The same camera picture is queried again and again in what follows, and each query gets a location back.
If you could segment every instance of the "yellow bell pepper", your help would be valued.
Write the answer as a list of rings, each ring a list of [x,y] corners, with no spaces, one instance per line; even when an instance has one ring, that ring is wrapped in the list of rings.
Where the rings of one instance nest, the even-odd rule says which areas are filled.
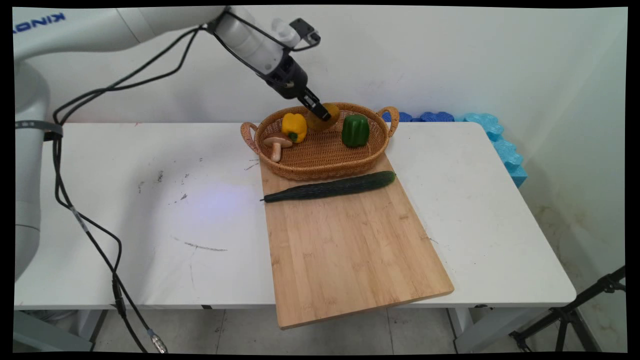
[[[301,114],[288,113],[282,118],[282,132],[294,143],[300,143],[307,135],[307,121]]]

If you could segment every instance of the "wooden cutting board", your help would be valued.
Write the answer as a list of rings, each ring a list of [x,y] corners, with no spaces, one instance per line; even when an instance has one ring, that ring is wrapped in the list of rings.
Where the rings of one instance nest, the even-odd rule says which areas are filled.
[[[262,169],[265,194],[305,183]],[[368,172],[391,170],[386,155]],[[453,291],[400,183],[265,204],[278,325],[288,329]]]

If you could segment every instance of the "wicker basket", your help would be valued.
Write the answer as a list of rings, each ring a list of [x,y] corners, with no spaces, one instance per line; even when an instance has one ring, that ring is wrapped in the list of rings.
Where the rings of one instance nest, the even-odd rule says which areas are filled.
[[[388,106],[375,113],[363,106],[346,102],[336,102],[335,105],[340,109],[340,120],[324,131],[314,132],[309,129],[304,141],[282,149],[279,163],[271,160],[271,148],[265,146],[262,141],[267,135],[281,130],[282,117],[286,113],[300,113],[307,116],[308,110],[304,106],[282,109],[273,113],[258,127],[245,122],[240,132],[246,144],[260,156],[261,162],[265,163],[274,174],[288,179],[323,179],[364,172],[375,164],[387,148],[389,138],[398,126],[400,119],[398,110]],[[385,112],[391,114],[391,127],[387,127],[381,117]],[[363,147],[350,148],[342,143],[342,123],[344,117],[351,114],[361,114],[369,120],[369,141]],[[255,138],[252,138],[250,129],[255,131]]]

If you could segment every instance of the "cucumber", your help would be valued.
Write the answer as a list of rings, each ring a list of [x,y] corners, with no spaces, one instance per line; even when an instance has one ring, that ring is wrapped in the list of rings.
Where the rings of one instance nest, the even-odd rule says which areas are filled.
[[[361,193],[383,188],[396,179],[393,171],[381,171],[347,179],[329,181],[327,183],[307,184],[288,188],[281,192],[265,195],[264,202],[282,200],[320,199],[322,197]]]

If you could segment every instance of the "mushroom cap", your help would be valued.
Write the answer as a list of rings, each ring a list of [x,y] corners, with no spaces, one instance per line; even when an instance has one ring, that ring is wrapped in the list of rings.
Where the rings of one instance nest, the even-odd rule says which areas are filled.
[[[274,143],[280,143],[282,147],[291,147],[293,146],[293,141],[283,133],[273,133],[267,135],[267,137],[262,141],[264,145],[272,146]]]

